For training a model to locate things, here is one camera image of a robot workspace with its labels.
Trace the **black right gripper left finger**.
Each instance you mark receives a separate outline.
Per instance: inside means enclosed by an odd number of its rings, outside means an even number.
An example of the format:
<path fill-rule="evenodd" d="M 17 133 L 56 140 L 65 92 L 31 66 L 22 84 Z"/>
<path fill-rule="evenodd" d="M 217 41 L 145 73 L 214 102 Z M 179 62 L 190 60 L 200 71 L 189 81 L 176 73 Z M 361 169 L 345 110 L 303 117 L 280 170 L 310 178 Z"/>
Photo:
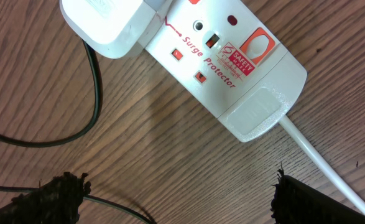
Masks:
<path fill-rule="evenodd" d="M 0 224 L 76 224 L 79 206 L 91 192 L 87 176 L 64 172 L 29 194 L 12 198 L 10 204 L 0 208 Z"/>

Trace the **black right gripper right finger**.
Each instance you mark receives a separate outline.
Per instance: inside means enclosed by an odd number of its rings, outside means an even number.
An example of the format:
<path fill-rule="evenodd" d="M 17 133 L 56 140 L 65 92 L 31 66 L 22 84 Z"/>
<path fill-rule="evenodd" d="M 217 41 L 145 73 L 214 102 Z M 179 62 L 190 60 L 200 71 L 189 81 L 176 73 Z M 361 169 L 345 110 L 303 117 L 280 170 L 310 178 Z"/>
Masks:
<path fill-rule="evenodd" d="M 277 170 L 271 217 L 278 224 L 365 224 L 365 215 Z"/>

